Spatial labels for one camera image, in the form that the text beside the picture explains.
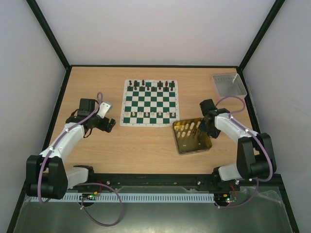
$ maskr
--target green and white chessboard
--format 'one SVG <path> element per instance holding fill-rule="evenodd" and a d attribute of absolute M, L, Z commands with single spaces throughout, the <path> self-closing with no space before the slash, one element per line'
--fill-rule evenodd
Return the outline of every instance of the green and white chessboard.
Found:
<path fill-rule="evenodd" d="M 121 126 L 164 127 L 179 120 L 177 81 L 126 80 L 121 109 Z"/>

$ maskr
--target wall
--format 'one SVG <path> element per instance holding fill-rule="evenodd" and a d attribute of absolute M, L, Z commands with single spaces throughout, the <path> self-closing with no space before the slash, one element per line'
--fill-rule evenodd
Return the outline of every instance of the wall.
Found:
<path fill-rule="evenodd" d="M 301 232 L 311 209 L 311 1 L 287 0 L 244 71 Z"/>
<path fill-rule="evenodd" d="M 2 1 L 0 21 L 0 232 L 6 232 L 26 159 L 42 149 L 65 69 L 25 0 Z"/>
<path fill-rule="evenodd" d="M 37 0 L 70 64 L 230 65 L 274 0 Z"/>

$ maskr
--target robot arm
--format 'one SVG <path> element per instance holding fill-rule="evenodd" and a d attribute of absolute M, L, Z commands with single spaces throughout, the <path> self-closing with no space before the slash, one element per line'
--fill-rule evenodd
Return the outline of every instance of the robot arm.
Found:
<path fill-rule="evenodd" d="M 82 124 L 76 125 L 94 111 L 95 102 L 95 100 L 81 99 L 79 109 L 74 111 L 66 120 L 64 129 L 51 146 L 42 151 L 39 156 L 31 155 L 28 158 L 26 163 L 26 193 L 28 196 L 37 196 L 39 171 L 42 161 L 48 153 L 50 155 L 45 167 L 45 169 L 48 168 L 48 172 L 43 174 L 41 182 L 42 197 L 61 199 L 67 189 L 74 187 L 78 183 L 84 183 L 90 178 L 94 172 L 92 167 L 74 166 L 71 170 L 65 171 L 64 164 L 77 142 L 87 137 L 86 133 L 88 131 L 90 131 L 88 136 L 94 128 L 109 133 L 116 124 L 114 119 L 109 121 L 105 117 L 106 113 L 112 108 L 112 104 L 102 102 L 95 115 Z"/>
<path fill-rule="evenodd" d="M 262 143 L 269 155 L 273 172 L 276 171 L 274 151 L 268 134 L 247 129 L 231 116 L 227 109 L 217 109 L 211 99 L 201 102 L 200 107 L 204 118 L 199 129 L 213 138 L 217 138 L 219 133 L 223 131 L 238 145 L 237 162 L 214 169 L 213 174 L 219 181 L 252 179 L 255 177 L 266 178 L 269 175 L 270 170 L 267 159 L 252 135 Z"/>

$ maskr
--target wooden table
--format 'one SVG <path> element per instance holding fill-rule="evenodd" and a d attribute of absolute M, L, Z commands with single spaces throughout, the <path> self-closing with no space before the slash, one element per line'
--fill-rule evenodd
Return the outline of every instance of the wooden table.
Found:
<path fill-rule="evenodd" d="M 140 68 L 140 67 L 73 67 L 52 140 L 62 131 L 66 119 L 79 107 L 80 98 L 96 99 L 113 104 L 106 115 L 117 121 L 111 133 L 94 129 L 92 135 L 78 142 L 65 167 L 90 165 L 96 173 L 141 174 L 210 174 L 213 168 L 236 161 L 237 146 L 224 133 L 212 139 L 210 151 L 178 155 L 172 128 L 122 127 L 119 125 L 124 81 L 126 79 L 177 80 L 180 119 L 202 117 L 199 103 L 215 99 L 210 81 L 212 75 L 236 73 L 234 68 Z M 236 100 L 226 100 L 219 107 L 230 111 L 241 109 Z M 251 128 L 248 112 L 235 114 Z"/>

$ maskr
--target wire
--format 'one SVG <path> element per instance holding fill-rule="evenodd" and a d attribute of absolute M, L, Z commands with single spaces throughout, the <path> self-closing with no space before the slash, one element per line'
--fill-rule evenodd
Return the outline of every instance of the wire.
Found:
<path fill-rule="evenodd" d="M 253 194 L 251 195 L 251 197 L 249 199 L 247 199 L 245 202 L 243 202 L 241 204 L 233 205 L 233 206 L 220 206 L 220 205 L 217 204 L 217 202 L 215 202 L 215 205 L 217 206 L 217 208 L 219 208 L 219 209 L 229 209 L 229 208 L 232 209 L 232 208 L 241 207 L 241 206 L 246 205 L 247 203 L 249 203 L 251 201 L 251 199 L 254 198 L 255 194 L 258 191 L 258 187 L 259 187 L 259 180 L 257 178 L 254 178 L 254 180 L 256 180 L 256 187 L 255 187 L 255 190 L 254 190 Z"/>
<path fill-rule="evenodd" d="M 74 129 L 76 126 L 78 125 L 81 125 L 83 122 L 87 121 L 91 116 L 93 116 L 95 113 L 97 113 L 101 103 L 103 102 L 103 94 L 102 92 L 98 92 L 97 93 L 97 100 L 98 100 L 98 105 L 97 107 L 94 109 L 94 111 L 88 115 L 86 118 L 84 118 L 83 120 L 79 121 L 78 123 L 74 124 L 73 126 L 69 127 L 68 128 L 68 132 L 72 129 Z M 40 172 L 39 172 L 39 178 L 38 178 L 38 188 L 37 188 L 37 194 L 38 194 L 38 199 L 39 199 L 39 202 L 41 204 L 45 204 L 47 203 L 50 199 L 47 199 L 46 201 L 43 201 L 42 200 L 42 196 L 41 196 L 41 184 L 42 184 L 42 176 L 43 176 L 43 170 L 44 170 L 44 167 L 45 167 L 45 164 L 47 163 L 48 161 L 48 158 L 49 156 L 52 154 L 52 150 L 54 150 L 54 148 L 57 146 L 57 144 L 62 140 L 62 138 L 67 134 L 67 132 L 63 132 L 55 141 L 55 143 L 50 147 L 50 151 L 47 153 L 47 155 L 45 156 L 43 162 L 42 162 L 42 165 L 41 165 L 41 169 L 40 169 Z"/>
<path fill-rule="evenodd" d="M 123 202 L 121 200 L 121 197 L 120 195 L 118 194 L 118 192 L 116 190 L 114 190 L 113 188 L 109 187 L 108 185 L 105 185 L 105 184 L 102 184 L 102 183 L 80 183 L 80 184 L 77 184 L 77 186 L 83 186 L 83 185 L 99 185 L 101 187 L 105 187 L 105 188 L 108 188 L 110 189 L 111 191 L 113 191 L 116 195 L 117 195 L 117 198 L 119 199 L 119 202 L 120 202 L 120 205 L 121 205 L 121 211 L 120 211 L 120 215 L 119 215 L 119 218 L 117 219 L 117 221 L 115 221 L 114 223 L 111 223 L 111 224 L 104 224 L 104 223 L 101 223 L 99 221 L 97 221 L 96 219 L 94 219 L 90 214 L 89 212 L 86 210 L 86 208 L 84 207 L 83 205 L 83 202 L 85 201 L 86 198 L 83 198 L 82 201 L 81 201 L 81 209 L 83 209 L 85 211 L 85 213 L 87 214 L 87 216 L 93 221 L 95 222 L 96 224 L 102 226 L 102 227 L 112 227 L 112 226 L 115 226 L 117 225 L 123 218 L 124 216 L 124 205 L 123 205 Z"/>
<path fill-rule="evenodd" d="M 243 103 L 243 108 L 241 110 L 237 110 L 237 111 L 233 111 L 229 114 L 229 118 L 230 120 L 236 125 L 238 126 L 239 128 L 243 129 L 246 133 L 248 133 L 249 135 L 251 135 L 251 137 L 257 142 L 257 144 L 259 145 L 260 149 L 262 150 L 264 156 L 266 157 L 267 159 L 267 162 L 268 162 L 268 166 L 269 166 L 269 176 L 266 178 L 266 179 L 260 179 L 260 178 L 257 178 L 259 181 L 262 181 L 262 182 L 267 182 L 269 180 L 271 180 L 272 178 L 272 174 L 273 174 L 273 169 L 272 169 L 272 163 L 271 163 L 271 160 L 270 160 L 270 157 L 266 151 L 266 149 L 263 147 L 262 143 L 258 140 L 258 138 L 249 131 L 249 129 L 247 129 L 246 127 L 244 127 L 243 125 L 241 125 L 237 120 L 235 120 L 235 118 L 231 117 L 232 114 L 234 113 L 239 113 L 239 112 L 242 112 L 244 109 L 245 109 L 245 103 L 244 101 L 237 97 L 237 96 L 228 96 L 228 97 L 223 97 L 222 99 L 220 99 L 217 103 L 216 103 L 216 106 L 222 102 L 223 100 L 227 99 L 227 98 L 236 98 L 238 100 L 240 100 L 242 103 Z"/>

